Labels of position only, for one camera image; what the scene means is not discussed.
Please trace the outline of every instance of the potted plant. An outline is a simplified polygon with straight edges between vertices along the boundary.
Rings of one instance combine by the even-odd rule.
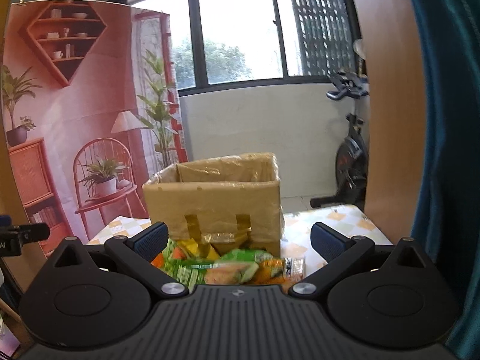
[[[143,57],[144,61],[150,66],[154,74],[151,74],[148,69],[145,69],[147,82],[150,85],[153,96],[148,98],[146,96],[137,95],[137,97],[145,103],[145,112],[150,117],[150,120],[141,115],[138,119],[152,130],[157,143],[154,145],[155,152],[162,157],[161,164],[163,168],[172,163],[170,158],[169,146],[173,140],[173,135],[178,134],[169,126],[169,121],[172,116],[169,113],[168,101],[165,99],[167,91],[175,89],[175,86],[167,86],[165,84],[164,64],[161,57],[157,57],[153,52],[146,50],[147,56]]]
[[[10,70],[5,65],[1,69],[2,97],[3,105],[10,114],[11,130],[7,131],[7,140],[10,146],[16,146],[27,140],[27,132],[35,128],[32,120],[28,118],[31,124],[22,122],[20,126],[15,127],[14,110],[15,105],[25,96],[35,98],[32,88],[42,88],[41,85],[34,85],[32,79],[25,79],[27,73],[32,67],[29,67],[20,77],[13,77]]]
[[[87,187],[90,196],[90,190],[95,186],[96,198],[115,193],[117,191],[118,173],[128,169],[128,166],[114,158],[101,159],[97,157],[96,163],[82,166],[86,167],[89,175],[80,180],[79,183],[83,183]]]

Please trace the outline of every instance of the yellow snack bag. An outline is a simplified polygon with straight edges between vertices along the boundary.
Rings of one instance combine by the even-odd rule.
[[[177,241],[177,245],[180,246],[186,252],[186,254],[189,255],[189,257],[204,258],[212,261],[220,258],[212,245],[199,245],[194,239]]]

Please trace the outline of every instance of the ribbed black plate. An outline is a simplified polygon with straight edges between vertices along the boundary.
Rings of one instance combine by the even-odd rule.
[[[332,326],[316,303],[279,286],[198,286],[160,303],[118,344],[73,352],[35,345],[22,360],[454,360],[441,345],[418,351],[372,349]]]

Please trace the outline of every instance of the tablecloth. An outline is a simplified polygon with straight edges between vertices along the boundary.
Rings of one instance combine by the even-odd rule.
[[[310,230],[316,222],[323,222],[346,237],[363,235],[376,244],[392,245],[388,238],[353,205],[338,205],[317,210],[284,214],[285,230],[281,244],[282,257],[304,258],[306,275],[322,268],[326,261],[311,247]],[[89,245],[103,244],[115,235],[133,237],[151,225],[149,219],[118,216],[105,226]]]

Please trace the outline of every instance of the metal screw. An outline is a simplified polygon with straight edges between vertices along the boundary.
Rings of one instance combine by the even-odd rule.
[[[162,285],[161,290],[169,295],[178,295],[185,291],[185,286],[182,283],[170,282]]]
[[[317,287],[312,283],[296,283],[296,285],[292,287],[292,290],[297,294],[311,295],[317,290]]]

